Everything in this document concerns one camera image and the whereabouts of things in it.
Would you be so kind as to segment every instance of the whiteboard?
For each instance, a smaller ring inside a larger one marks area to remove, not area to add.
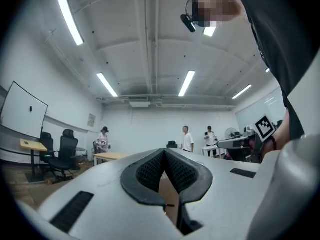
[[[1,125],[15,132],[40,138],[48,105],[13,82],[1,110]]]

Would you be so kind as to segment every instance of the floor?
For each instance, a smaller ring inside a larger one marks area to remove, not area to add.
[[[74,178],[93,167],[94,163],[93,161],[85,162],[83,164],[79,164],[79,166],[80,170],[71,171]],[[44,182],[29,183],[25,175],[25,173],[31,172],[31,168],[28,166],[2,164],[1,170],[14,198],[26,203],[33,209],[37,209],[39,205],[32,198],[30,190],[35,188],[42,188],[43,186],[50,186],[55,181],[55,178],[52,175],[52,173],[48,172],[45,175]],[[39,168],[36,168],[35,172],[37,174],[41,174]]]

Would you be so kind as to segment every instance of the dark pants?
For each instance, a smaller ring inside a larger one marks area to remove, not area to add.
[[[213,151],[213,156],[217,155],[217,151],[216,150],[212,150]]]

